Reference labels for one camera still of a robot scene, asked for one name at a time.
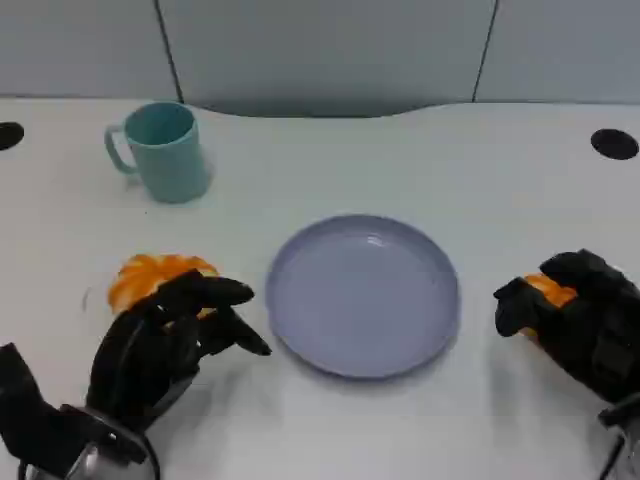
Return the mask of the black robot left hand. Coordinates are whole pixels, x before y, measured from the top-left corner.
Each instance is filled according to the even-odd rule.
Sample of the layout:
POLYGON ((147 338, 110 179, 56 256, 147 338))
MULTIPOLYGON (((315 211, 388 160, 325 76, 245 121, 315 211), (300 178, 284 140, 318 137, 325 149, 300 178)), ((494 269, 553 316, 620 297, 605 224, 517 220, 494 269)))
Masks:
POLYGON ((235 311, 253 290, 190 270, 118 314, 92 364, 86 405, 132 431, 144 431, 179 399, 199 362, 238 346, 272 350, 235 311))

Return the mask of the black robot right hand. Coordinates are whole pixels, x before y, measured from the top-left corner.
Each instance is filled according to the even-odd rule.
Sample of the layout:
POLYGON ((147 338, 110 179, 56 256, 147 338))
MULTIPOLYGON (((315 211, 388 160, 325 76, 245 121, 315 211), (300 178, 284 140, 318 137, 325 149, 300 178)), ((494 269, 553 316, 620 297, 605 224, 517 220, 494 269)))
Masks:
POLYGON ((497 289, 499 335, 527 336, 572 378, 618 402, 639 391, 639 288, 602 257, 558 253, 497 289))

